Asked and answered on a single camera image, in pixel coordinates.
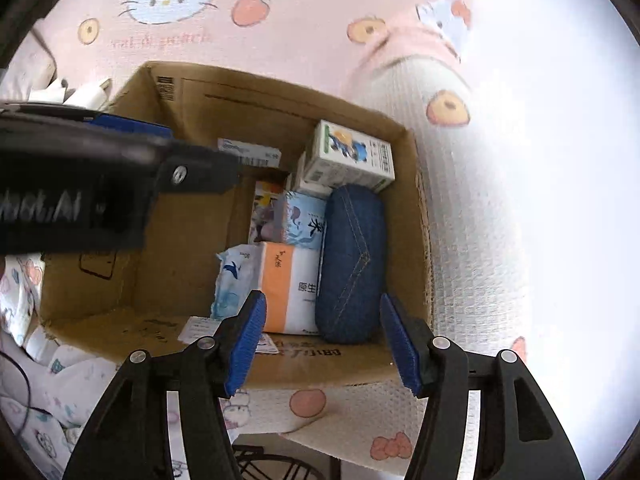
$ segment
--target white label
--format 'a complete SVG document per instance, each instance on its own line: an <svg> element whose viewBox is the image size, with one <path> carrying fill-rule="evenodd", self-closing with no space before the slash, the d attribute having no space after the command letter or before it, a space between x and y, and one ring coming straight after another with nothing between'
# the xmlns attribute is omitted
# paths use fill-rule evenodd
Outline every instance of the white label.
<svg viewBox="0 0 640 480"><path fill-rule="evenodd" d="M280 150L276 148L229 139L218 139L218 150L237 156L240 158L240 162L246 166L257 166L258 168L279 167L282 155Z"/></svg>
<svg viewBox="0 0 640 480"><path fill-rule="evenodd" d="M182 332L180 332L178 341L190 345L201 337L214 335L220 323L222 322L217 319L211 319L210 317L191 316L187 323L185 323ZM257 354L277 354L279 350L268 334L262 334L255 352Z"/></svg>

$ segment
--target light blue package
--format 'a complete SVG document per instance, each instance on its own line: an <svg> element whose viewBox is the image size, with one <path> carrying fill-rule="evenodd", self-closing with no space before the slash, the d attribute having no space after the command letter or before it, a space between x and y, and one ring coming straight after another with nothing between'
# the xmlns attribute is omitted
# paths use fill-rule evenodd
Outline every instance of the light blue package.
<svg viewBox="0 0 640 480"><path fill-rule="evenodd" d="M235 316L249 292L258 288L260 246L238 245L218 254L220 273L216 279L216 297L211 304L212 319Z"/></svg>
<svg viewBox="0 0 640 480"><path fill-rule="evenodd" d="M280 241L305 249L320 250L324 232L325 200L287 191L278 200L277 215L282 222Z"/></svg>

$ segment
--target screw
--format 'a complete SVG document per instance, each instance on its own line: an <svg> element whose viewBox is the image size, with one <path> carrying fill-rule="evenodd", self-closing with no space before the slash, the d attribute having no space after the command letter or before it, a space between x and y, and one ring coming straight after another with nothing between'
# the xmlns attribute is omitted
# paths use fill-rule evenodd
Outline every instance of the screw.
<svg viewBox="0 0 640 480"><path fill-rule="evenodd" d="M174 184L174 186L177 186L184 180L186 176L187 168L185 168L184 166L178 166L174 170L174 176L171 177L171 182Z"/></svg>
<svg viewBox="0 0 640 480"><path fill-rule="evenodd" d="M508 363L514 363L518 360L518 356L511 350L505 350L500 354L500 357L503 361L507 361Z"/></svg>
<svg viewBox="0 0 640 480"><path fill-rule="evenodd" d="M133 354L129 356L129 361L131 361L134 364L141 363L145 359L146 359L146 353L144 350L136 350L135 352L133 352Z"/></svg>
<svg viewBox="0 0 640 480"><path fill-rule="evenodd" d="M209 350L216 345L216 340L212 337L203 337L198 341L198 348L200 350Z"/></svg>
<svg viewBox="0 0 640 480"><path fill-rule="evenodd" d="M451 341L446 337L438 336L433 338L433 345L440 350L446 350L451 346Z"/></svg>

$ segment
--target white medicine box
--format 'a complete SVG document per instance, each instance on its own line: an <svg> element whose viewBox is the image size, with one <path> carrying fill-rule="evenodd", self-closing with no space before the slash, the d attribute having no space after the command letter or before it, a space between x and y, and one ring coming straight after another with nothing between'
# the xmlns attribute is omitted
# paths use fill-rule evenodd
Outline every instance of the white medicine box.
<svg viewBox="0 0 640 480"><path fill-rule="evenodd" d="M310 184L359 184L379 192L395 179L388 142L327 121L316 126L305 158L303 179Z"/></svg>

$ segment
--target orange and white tissue pack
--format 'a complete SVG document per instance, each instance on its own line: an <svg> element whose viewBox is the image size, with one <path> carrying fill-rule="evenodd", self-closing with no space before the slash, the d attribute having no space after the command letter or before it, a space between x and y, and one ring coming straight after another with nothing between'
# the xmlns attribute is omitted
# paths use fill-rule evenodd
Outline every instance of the orange and white tissue pack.
<svg viewBox="0 0 640 480"><path fill-rule="evenodd" d="M257 286L267 297L264 331L317 335L319 251L272 242L260 243L260 250Z"/></svg>

